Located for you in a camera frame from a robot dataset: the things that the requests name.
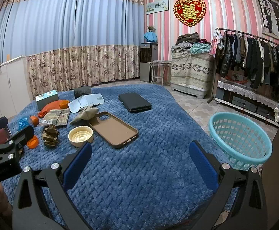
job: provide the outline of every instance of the silver screw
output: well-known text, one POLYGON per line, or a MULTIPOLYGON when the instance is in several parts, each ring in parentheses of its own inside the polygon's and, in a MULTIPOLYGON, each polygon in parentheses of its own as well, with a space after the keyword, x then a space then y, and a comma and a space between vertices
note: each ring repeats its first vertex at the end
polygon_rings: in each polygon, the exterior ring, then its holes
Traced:
POLYGON ((30 167, 29 167, 29 166, 26 166, 26 167, 24 167, 24 169, 23 169, 23 171, 26 172, 26 173, 27 173, 29 170, 30 170, 30 167))
POLYGON ((53 170, 56 170, 58 167, 59 167, 59 164, 58 164, 58 163, 53 163, 53 164, 51 164, 51 168, 52 168, 53 170))
POLYGON ((228 163, 223 163, 222 168, 223 168, 224 170, 228 170, 228 169, 230 168, 230 164, 228 164, 228 163))
POLYGON ((250 170, 251 170, 252 173, 257 173, 257 169, 255 167, 251 167, 250 170))

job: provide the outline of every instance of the blue fluffy rug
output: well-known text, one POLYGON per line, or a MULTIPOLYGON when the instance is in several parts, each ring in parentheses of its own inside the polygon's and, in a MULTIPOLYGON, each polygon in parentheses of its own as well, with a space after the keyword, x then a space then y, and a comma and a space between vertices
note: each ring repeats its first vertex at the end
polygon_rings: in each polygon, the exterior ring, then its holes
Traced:
MULTIPOLYGON (((77 209, 95 230, 155 229, 175 225, 191 215, 209 199, 212 191, 204 184, 188 153, 197 140, 222 162, 224 153, 203 129, 177 104, 169 91, 159 85, 125 85, 92 88, 105 103, 99 111, 109 111, 139 130, 139 137, 115 150, 94 132, 93 154, 75 187, 68 194, 77 209), (136 92, 152 104, 146 112, 131 114, 118 99, 119 94, 136 92)), ((74 92, 59 93, 60 99, 73 100, 74 92)), ((38 113, 33 101, 17 115, 9 128, 18 130, 22 116, 38 113)), ((69 122, 76 116, 70 114, 69 122)), ((60 144, 53 150, 43 145, 43 127, 36 127, 37 148, 25 147, 21 166, 44 169, 61 162, 76 151, 68 141, 74 126, 59 127, 60 144)), ((19 175, 3 182, 13 203, 19 175)), ((55 219, 62 223, 49 191, 45 196, 55 219)))

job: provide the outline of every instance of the red heart decoration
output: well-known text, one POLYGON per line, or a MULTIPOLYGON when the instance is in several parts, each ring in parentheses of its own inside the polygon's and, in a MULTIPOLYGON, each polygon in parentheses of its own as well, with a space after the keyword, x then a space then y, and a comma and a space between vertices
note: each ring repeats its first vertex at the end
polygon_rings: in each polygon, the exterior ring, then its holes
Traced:
POLYGON ((192 27, 205 15, 206 6, 203 0, 177 0, 174 14, 183 24, 192 27))

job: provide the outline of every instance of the cream bowl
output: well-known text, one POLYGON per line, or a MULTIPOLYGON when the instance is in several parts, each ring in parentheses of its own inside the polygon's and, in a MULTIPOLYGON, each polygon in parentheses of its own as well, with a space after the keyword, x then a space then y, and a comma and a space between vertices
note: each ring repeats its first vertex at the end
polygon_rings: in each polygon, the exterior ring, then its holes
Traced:
POLYGON ((76 127, 69 132, 68 139, 73 146, 81 147, 85 142, 93 141, 93 130, 88 126, 76 127))

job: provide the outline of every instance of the plastic basket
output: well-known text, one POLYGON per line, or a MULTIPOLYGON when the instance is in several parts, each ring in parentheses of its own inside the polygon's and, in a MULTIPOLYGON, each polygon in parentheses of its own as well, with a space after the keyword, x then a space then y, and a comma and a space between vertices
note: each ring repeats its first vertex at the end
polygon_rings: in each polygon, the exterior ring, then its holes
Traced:
POLYGON ((214 114, 209 120, 209 130, 234 169, 256 167, 266 162, 272 154, 272 143, 266 132, 239 114, 214 114))

